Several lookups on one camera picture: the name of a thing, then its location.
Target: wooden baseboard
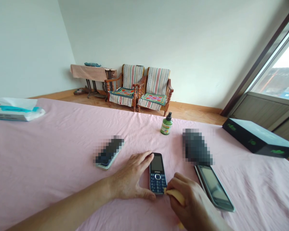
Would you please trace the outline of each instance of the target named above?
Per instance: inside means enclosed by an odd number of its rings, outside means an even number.
[[[64,97],[68,97],[68,96],[74,95],[73,92],[76,91],[76,90],[77,89],[60,91],[60,92],[55,92],[55,93],[52,93],[52,94],[35,96],[35,97],[31,97],[31,98],[32,99],[38,99],[38,98],[61,99],[61,98],[64,98]]]
[[[61,98],[65,98],[65,97],[74,95],[73,92],[75,90],[77,90],[77,89],[55,92],[55,93],[47,94],[47,95],[35,96],[35,97],[31,97],[31,99],[38,99],[38,98],[61,99]],[[106,95],[106,93],[103,90],[98,90],[98,92],[101,95]],[[216,113],[216,114],[220,114],[222,112],[222,109],[220,109],[220,108],[206,107],[206,106],[180,103],[180,102],[174,102],[174,101],[170,101],[170,106],[181,107],[181,108],[185,108],[185,109],[192,109],[192,110],[197,110],[197,111],[211,112],[211,113]]]
[[[222,112],[222,109],[220,109],[220,108],[206,107],[206,106],[180,103],[180,102],[174,102],[174,101],[170,101],[170,106],[181,107],[181,108],[185,108],[185,109],[192,109],[192,110],[197,110],[197,111],[211,112],[211,113],[215,113],[215,114],[220,114]]]

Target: pink cloth cover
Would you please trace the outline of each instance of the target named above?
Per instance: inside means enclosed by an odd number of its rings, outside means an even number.
[[[289,161],[250,153],[220,126],[39,99],[46,114],[31,122],[0,121],[0,230],[116,172],[131,154],[152,149],[163,155],[167,181],[180,172],[198,181],[182,158],[182,129],[198,128],[215,159],[213,169],[235,213],[222,212],[234,230],[289,230]],[[126,141],[109,171],[93,166],[103,135]],[[149,188],[149,172],[140,185]],[[179,230],[168,196],[155,202],[114,200],[78,230]]]

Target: phone button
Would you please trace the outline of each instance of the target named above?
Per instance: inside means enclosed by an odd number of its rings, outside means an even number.
[[[160,176],[160,174],[155,174],[155,179],[156,180],[160,180],[162,177]]]

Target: mobile phone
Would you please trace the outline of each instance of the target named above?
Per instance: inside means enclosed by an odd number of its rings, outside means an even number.
[[[114,137],[114,139],[112,139],[111,142],[109,142],[108,145],[105,146],[96,157],[96,166],[103,170],[108,170],[115,161],[124,144],[124,139],[117,139]]]
[[[234,212],[235,208],[212,167],[196,165],[195,169],[199,173],[199,180],[212,204],[220,210]]]
[[[163,195],[167,187],[163,157],[160,153],[153,153],[154,158],[150,163],[150,190],[156,195]]]

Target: left hand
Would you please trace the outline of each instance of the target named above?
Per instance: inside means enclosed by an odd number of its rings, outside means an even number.
[[[154,158],[152,151],[132,155],[126,165],[109,177],[110,191],[113,198],[144,198],[155,200],[155,194],[138,184],[141,175]]]

